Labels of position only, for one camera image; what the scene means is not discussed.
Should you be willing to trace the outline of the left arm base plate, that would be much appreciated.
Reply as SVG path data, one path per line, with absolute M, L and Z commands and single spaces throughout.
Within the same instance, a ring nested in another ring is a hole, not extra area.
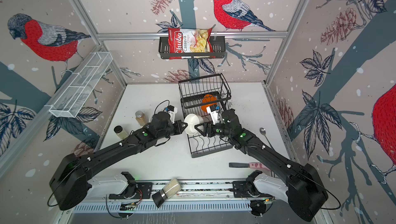
M 129 199 L 150 199 L 152 194 L 153 184 L 151 182 L 137 182 L 130 183 L 123 192 L 119 194 L 110 194 L 110 200 L 129 200 Z

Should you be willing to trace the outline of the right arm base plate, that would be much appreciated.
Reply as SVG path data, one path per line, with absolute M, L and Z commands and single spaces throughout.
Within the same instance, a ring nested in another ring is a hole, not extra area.
M 253 186 L 246 181 L 233 181 L 230 191 L 234 194 L 235 198 L 269 198 L 274 197 L 268 194 L 259 193 Z

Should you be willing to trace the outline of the white ceramic bowl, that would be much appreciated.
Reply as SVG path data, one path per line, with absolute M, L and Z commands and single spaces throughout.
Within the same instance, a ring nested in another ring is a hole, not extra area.
M 198 116 L 196 114 L 189 114 L 185 117 L 184 122 L 188 125 L 185 129 L 186 134 L 194 136 L 198 133 L 198 130 L 195 128 L 195 126 L 198 124 L 202 124 L 204 120 L 201 116 Z

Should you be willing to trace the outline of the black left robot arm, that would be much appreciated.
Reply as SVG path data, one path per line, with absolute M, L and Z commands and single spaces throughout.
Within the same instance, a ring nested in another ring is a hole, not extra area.
M 96 152 L 76 156 L 71 153 L 60 162 L 49 185 L 60 210 L 66 211 L 82 202 L 92 187 L 88 183 L 111 165 L 156 146 L 158 140 L 180 135 L 188 126 L 181 120 L 171 120 L 169 113 L 160 111 L 150 123 L 133 131 L 127 138 Z

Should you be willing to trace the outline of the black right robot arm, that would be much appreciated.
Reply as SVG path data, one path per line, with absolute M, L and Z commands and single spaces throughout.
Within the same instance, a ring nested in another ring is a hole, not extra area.
M 227 137 L 237 150 L 273 171 L 285 184 L 289 206 L 304 221 L 312 221 L 328 200 L 328 193 L 313 166 L 302 166 L 265 145 L 254 133 L 241 126 L 234 109 L 224 111 L 220 123 L 209 121 L 196 124 L 194 128 L 203 136 Z

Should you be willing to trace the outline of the orange plastic bowl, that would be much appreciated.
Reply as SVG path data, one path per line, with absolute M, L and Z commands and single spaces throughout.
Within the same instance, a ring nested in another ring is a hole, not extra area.
M 216 105 L 215 101 L 217 100 L 216 96 L 206 94 L 202 100 L 203 105 L 201 106 L 201 110 L 203 112 L 207 112 L 207 107 Z

